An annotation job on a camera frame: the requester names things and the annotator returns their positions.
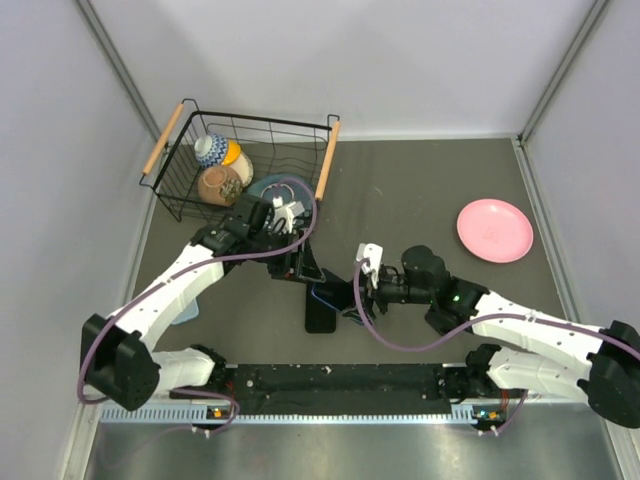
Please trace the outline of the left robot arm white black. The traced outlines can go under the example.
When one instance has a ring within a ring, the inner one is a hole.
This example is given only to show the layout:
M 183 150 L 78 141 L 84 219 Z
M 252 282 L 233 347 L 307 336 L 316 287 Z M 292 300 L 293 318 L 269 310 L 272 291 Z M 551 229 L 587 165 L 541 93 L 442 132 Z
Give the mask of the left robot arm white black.
M 209 397 L 220 394 L 227 374 L 217 354 L 202 346 L 159 352 L 159 339 L 204 290 L 245 261 L 265 264 L 274 279 L 322 280 L 308 242 L 316 219 L 315 202 L 242 195 L 218 223 L 197 230 L 138 296 L 110 316 L 94 314 L 84 323 L 79 400 L 88 400 L 85 386 L 128 411 L 181 388 L 195 387 Z

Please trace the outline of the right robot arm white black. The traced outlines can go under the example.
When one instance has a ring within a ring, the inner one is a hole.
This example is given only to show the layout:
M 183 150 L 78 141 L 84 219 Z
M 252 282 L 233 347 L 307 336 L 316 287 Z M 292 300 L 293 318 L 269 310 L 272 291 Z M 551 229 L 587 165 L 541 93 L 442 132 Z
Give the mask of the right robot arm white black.
M 424 305 L 439 339 L 433 350 L 469 333 L 485 338 L 471 352 L 466 380 L 476 394 L 526 390 L 589 406 L 621 427 L 639 426 L 639 333 L 615 320 L 607 327 L 546 317 L 488 288 L 456 277 L 424 246 L 407 249 L 401 267 L 382 262 L 383 249 L 362 243 L 356 253 L 353 307 L 373 336 L 377 313 L 391 304 Z

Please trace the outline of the blue smartphone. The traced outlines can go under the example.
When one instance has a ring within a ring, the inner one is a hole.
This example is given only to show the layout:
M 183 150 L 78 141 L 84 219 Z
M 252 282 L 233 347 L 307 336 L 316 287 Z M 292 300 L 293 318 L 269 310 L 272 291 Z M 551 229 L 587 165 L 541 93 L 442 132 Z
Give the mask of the blue smartphone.
M 342 311 L 347 308 L 357 308 L 354 294 L 354 279 L 358 278 L 362 307 L 371 318 L 374 317 L 374 315 L 368 313 L 367 296 L 364 291 L 366 277 L 360 271 L 354 274 L 351 280 L 347 281 L 326 268 L 322 268 L 322 270 L 325 273 L 326 282 L 316 283 L 313 286 L 314 293 L 318 299 L 323 300 L 341 315 Z

